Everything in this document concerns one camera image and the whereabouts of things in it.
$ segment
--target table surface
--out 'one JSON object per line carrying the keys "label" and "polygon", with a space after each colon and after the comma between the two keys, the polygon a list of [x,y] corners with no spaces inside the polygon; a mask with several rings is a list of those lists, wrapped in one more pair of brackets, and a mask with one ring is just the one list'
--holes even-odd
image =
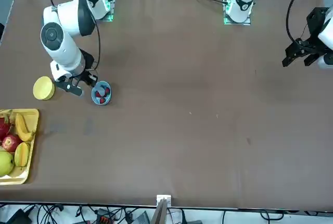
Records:
{"label": "table surface", "polygon": [[[54,0],[61,3],[68,0]],[[290,0],[256,0],[251,26],[223,25],[207,0],[117,0],[100,23],[98,107],[57,89],[40,41],[49,0],[15,0],[0,47],[2,108],[38,108],[31,174],[2,200],[332,210],[333,73],[302,60],[283,68]],[[294,37],[319,4],[297,0]],[[96,31],[77,38],[97,57]]]}

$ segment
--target blue bowl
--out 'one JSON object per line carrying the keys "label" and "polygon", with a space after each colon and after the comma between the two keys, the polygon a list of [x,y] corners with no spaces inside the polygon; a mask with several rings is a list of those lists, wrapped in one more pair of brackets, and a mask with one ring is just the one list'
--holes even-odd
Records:
{"label": "blue bowl", "polygon": [[[103,87],[103,86],[110,89],[110,94],[105,97],[104,103],[99,103],[99,99],[95,96],[95,93],[99,87]],[[92,99],[93,99],[93,102],[97,105],[107,105],[110,102],[111,97],[112,97],[112,88],[111,88],[110,84],[107,83],[106,81],[97,82],[96,85],[92,89]]]}

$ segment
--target red apple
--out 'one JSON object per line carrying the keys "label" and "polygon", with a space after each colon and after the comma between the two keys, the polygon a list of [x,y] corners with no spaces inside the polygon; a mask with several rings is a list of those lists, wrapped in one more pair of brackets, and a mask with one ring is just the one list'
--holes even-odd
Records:
{"label": "red apple", "polygon": [[10,130],[9,118],[5,115],[5,117],[0,118],[0,140],[2,140]]}
{"label": "red apple", "polygon": [[15,134],[9,134],[6,136],[3,141],[2,141],[2,147],[4,150],[8,152],[15,152],[17,146],[21,143],[22,141],[20,138],[15,135]]}

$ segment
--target green apple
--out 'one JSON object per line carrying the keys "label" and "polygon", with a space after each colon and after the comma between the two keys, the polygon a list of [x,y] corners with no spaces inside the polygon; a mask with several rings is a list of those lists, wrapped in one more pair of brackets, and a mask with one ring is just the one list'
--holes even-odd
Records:
{"label": "green apple", "polygon": [[9,174],[14,168],[13,156],[7,151],[0,151],[0,177]]}

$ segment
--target yellow tray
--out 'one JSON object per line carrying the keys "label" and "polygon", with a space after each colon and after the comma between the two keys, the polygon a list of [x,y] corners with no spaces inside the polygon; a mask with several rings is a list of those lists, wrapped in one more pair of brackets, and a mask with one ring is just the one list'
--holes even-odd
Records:
{"label": "yellow tray", "polygon": [[[4,109],[0,111],[1,114],[7,112],[9,112],[9,109]],[[13,109],[12,112],[14,114],[20,113],[23,115],[25,125],[27,126],[27,129],[29,131],[37,130],[38,118],[40,116],[40,113],[38,112],[37,109]],[[29,152],[29,159],[27,166],[26,167],[15,166],[12,172],[10,172],[10,174],[0,177],[0,185],[18,185],[18,184],[23,184],[27,180],[30,171],[35,137],[36,135],[33,137],[31,142],[28,142],[30,144],[30,152]]]}

